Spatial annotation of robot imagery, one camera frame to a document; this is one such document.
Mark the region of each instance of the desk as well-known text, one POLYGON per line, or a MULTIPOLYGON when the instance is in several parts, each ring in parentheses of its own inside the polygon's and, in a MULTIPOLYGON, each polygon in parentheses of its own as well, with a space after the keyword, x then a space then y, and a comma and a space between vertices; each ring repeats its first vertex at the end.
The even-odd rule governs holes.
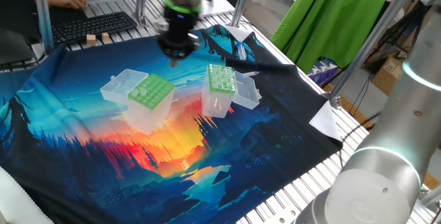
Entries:
MULTIPOLYGON (((149 21, 155 20, 155 17, 161 15, 163 0, 147 0, 147 16, 149 21)), ((105 14, 108 12, 125 11, 129 14, 134 12, 134 0, 89 0, 88 6, 85 7, 87 16, 105 14)), ((202 21, 198 23, 196 28, 207 28, 214 24, 228 24, 232 19, 232 12, 225 14, 217 14, 214 16, 203 17, 202 21)), ((255 27, 242 22, 241 28, 249 31, 254 31, 258 40, 281 62, 292 63, 282 52, 266 39, 255 27)), ((119 32, 111 35, 112 42, 121 42, 139 37, 148 37, 155 35, 152 26, 146 28, 137 27, 133 30, 119 32)), ((102 45, 101 40, 97 40, 97 45, 102 45)), ((68 46, 69 50, 79 50, 86 47, 84 43, 77 43, 68 46)), ((319 88, 306 74, 299 72, 300 76, 318 93, 323 91, 319 88)), ((333 110, 338 130, 341 136, 354 129, 358 123, 344 110, 333 110)), ((355 149, 361 141, 368 135, 364 128, 356 130, 345 142, 342 150, 342 159, 346 162, 354 153, 355 149)), ((283 218, 283 223, 290 223, 295 218, 295 215, 306 207, 317 194, 329 188, 334 182, 336 176, 340 172, 340 161, 337 154, 311 169, 308 173, 303 174, 294 182, 286 185, 283 189, 275 193, 264 203, 261 203, 255 210, 252 210, 246 216, 242 217, 238 224, 254 224, 254 223, 282 223, 280 219, 283 218)), ((426 210, 421 204, 417 203, 412 212, 408 223, 410 224, 425 224, 430 223, 434 214, 426 210)))

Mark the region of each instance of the green cloth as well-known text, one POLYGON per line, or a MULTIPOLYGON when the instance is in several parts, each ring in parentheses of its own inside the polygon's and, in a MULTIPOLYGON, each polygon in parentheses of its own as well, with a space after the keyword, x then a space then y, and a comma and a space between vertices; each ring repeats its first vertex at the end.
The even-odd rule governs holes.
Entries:
POLYGON ((385 0, 296 0, 271 42, 303 72, 326 57, 342 68, 365 42, 385 0))

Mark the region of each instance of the pipette tip box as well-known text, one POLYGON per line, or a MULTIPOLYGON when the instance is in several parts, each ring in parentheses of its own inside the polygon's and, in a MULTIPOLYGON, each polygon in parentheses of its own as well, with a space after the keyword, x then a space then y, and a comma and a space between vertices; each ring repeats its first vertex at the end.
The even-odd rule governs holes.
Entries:
POLYGON ((105 100, 127 105, 129 92, 148 76, 148 73, 125 69, 118 76, 110 77, 111 81, 100 89, 101 94, 105 100))
POLYGON ((163 124, 170 112, 174 84, 151 74, 129 93, 127 124, 149 135, 163 124))
POLYGON ((209 65, 202 87, 202 113, 224 118, 236 93, 236 77, 232 68, 209 65))

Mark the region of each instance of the printed fabric mat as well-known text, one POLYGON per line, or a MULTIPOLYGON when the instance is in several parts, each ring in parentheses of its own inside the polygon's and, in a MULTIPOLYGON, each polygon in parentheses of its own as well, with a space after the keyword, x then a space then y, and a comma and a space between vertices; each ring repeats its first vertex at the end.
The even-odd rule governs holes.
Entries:
POLYGON ((223 26, 177 68, 154 37, 78 51, 59 48, 34 70, 0 74, 0 166, 55 223, 233 223, 341 149, 308 122, 326 99, 251 33, 247 60, 223 26), (209 64, 253 76, 260 104, 201 114, 209 64), (124 69, 176 86, 169 116, 146 136, 100 88, 124 69))

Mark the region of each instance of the keyboard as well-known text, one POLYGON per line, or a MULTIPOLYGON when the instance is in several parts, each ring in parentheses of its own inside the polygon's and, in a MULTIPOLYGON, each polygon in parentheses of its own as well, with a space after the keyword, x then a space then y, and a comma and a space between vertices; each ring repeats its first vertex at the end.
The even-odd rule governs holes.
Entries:
POLYGON ((112 34, 134 28, 136 25, 136 22, 125 12, 115 12, 52 26, 52 37, 54 45, 71 44, 85 41, 88 34, 95 34, 99 37, 104 32, 112 34))

